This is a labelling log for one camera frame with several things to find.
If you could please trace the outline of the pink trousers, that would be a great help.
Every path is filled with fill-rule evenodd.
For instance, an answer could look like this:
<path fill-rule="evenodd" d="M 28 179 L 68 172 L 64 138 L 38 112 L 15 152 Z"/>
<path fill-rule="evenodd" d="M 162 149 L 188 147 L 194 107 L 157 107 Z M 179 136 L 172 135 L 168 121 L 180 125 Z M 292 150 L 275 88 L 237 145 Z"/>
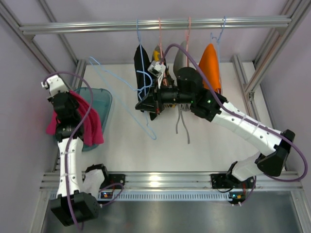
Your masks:
<path fill-rule="evenodd" d="M 57 128 L 64 128 L 66 123 L 75 128 L 74 124 L 79 124 L 83 117 L 86 117 L 78 134 L 82 137 L 84 144 L 88 147 L 102 144 L 104 137 L 101 128 L 101 121 L 97 111 L 90 107 L 90 104 L 74 91 L 69 91 L 79 103 L 78 115 L 76 116 L 57 116 L 55 111 L 52 113 L 52 119 L 46 128 L 46 133 L 56 135 Z"/>

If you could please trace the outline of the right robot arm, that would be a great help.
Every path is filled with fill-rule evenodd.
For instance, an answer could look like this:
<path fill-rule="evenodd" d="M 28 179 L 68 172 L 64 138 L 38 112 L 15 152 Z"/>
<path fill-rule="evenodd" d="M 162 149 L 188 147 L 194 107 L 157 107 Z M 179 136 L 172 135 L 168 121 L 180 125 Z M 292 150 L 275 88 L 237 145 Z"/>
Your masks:
<path fill-rule="evenodd" d="M 226 97 L 204 88 L 202 77 L 194 68 L 179 69 L 176 86 L 152 85 L 135 109 L 160 114 L 166 104 L 189 104 L 190 111 L 197 117 L 227 128 L 258 149 L 255 155 L 230 166 L 225 175 L 229 184 L 241 183 L 259 174 L 273 178 L 281 175 L 294 132 L 265 130 L 260 122 L 241 112 Z"/>

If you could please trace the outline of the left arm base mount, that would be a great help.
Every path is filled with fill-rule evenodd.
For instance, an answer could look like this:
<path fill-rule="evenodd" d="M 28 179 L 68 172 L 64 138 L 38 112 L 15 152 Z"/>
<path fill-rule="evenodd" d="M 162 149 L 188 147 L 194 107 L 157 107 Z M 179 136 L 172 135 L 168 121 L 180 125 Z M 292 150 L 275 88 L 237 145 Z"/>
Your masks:
<path fill-rule="evenodd" d="M 103 206 L 115 202 L 124 190 L 125 174 L 109 174 L 100 186 L 98 203 Z"/>

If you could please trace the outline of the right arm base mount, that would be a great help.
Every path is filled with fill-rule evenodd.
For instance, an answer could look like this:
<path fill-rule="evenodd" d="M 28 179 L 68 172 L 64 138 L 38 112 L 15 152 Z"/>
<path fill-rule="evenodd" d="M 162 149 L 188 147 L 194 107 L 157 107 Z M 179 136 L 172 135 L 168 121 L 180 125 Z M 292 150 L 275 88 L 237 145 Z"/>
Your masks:
<path fill-rule="evenodd" d="M 257 177 L 253 176 L 245 181 L 239 181 L 233 176 L 226 173 L 212 173 L 211 184 L 213 189 L 217 189 L 220 193 L 229 193 L 232 206 L 242 206 L 256 187 Z"/>

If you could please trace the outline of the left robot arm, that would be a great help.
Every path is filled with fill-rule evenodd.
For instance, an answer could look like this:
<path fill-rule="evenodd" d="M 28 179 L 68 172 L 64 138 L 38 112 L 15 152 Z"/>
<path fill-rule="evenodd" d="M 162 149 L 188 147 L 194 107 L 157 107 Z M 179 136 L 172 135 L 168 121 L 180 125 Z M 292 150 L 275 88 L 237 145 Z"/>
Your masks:
<path fill-rule="evenodd" d="M 73 91 L 50 97 L 52 120 L 47 133 L 54 135 L 60 153 L 60 178 L 51 211 L 64 225 L 96 219 L 99 189 L 107 178 L 103 164 L 81 168 L 83 146 L 104 142 L 98 113 Z"/>

